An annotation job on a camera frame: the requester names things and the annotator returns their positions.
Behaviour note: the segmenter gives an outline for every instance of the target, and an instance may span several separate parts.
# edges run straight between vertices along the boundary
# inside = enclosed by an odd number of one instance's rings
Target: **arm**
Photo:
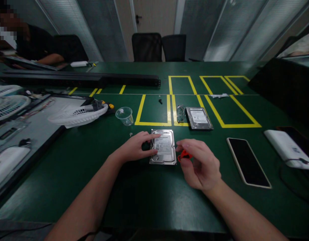
[[[155,155],[157,150],[142,151],[141,145],[159,136],[140,132],[112,153],[58,220],[45,240],[75,241],[90,232],[97,231],[121,166],[127,161]]]
[[[64,61],[64,58],[61,55],[50,54],[44,57],[43,59],[40,59],[39,61],[37,61],[37,63],[45,64],[45,65],[52,65],[52,64],[59,63],[59,62],[63,62],[63,61]]]
[[[176,151],[185,149],[194,156],[193,163],[189,159],[181,159],[185,180],[210,199],[235,240],[288,240],[221,179],[219,160],[204,142],[185,139],[177,145]]]

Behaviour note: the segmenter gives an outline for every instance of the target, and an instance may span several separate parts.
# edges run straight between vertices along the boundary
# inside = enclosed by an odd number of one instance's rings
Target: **forearm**
[[[45,240],[78,240],[87,233],[96,231],[121,166],[120,160],[113,154],[110,155]]]
[[[223,180],[204,194],[222,215],[235,240],[288,240]]]
[[[40,59],[37,63],[39,64],[45,64],[45,65],[51,65],[56,64],[59,62],[63,62],[64,58],[59,54],[50,54],[43,59]]]

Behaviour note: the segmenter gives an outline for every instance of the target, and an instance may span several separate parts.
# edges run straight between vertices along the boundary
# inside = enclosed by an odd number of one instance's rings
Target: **hard drive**
[[[151,134],[161,134],[159,138],[151,140],[150,149],[157,149],[158,153],[150,157],[150,164],[176,165],[176,152],[173,130],[151,130]]]
[[[194,130],[213,130],[209,117],[204,108],[186,107],[191,129]]]

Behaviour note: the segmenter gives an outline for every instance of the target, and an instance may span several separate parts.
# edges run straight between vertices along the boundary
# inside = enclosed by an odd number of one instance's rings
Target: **plastic cup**
[[[121,107],[116,111],[115,116],[121,120],[125,126],[133,124],[132,109],[130,107]]]

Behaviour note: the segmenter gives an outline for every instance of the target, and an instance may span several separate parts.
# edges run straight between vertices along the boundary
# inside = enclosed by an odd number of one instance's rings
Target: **desk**
[[[284,235],[309,236],[309,205],[280,181],[281,160],[263,131],[294,125],[308,136],[309,132],[247,87],[248,80],[257,72],[255,65],[240,62],[99,63],[91,72],[156,74],[162,85],[161,88],[109,85],[102,90],[78,88],[70,92],[111,102],[116,109],[129,106],[138,125],[126,127],[111,115],[66,130],[2,202],[0,219],[56,222],[107,156],[129,139],[129,133],[150,132],[152,128],[173,129],[175,141],[184,138],[204,141],[220,160],[224,181]],[[207,96],[210,93],[233,96],[213,99]],[[204,106],[215,129],[203,132],[178,126],[174,112],[175,106],[181,104]],[[251,187],[242,182],[226,143],[227,137],[248,140],[273,189]],[[288,167],[284,167],[284,171],[288,179],[296,172]],[[207,198],[187,185],[180,165],[149,165],[147,159],[123,166],[102,225],[227,231]]]

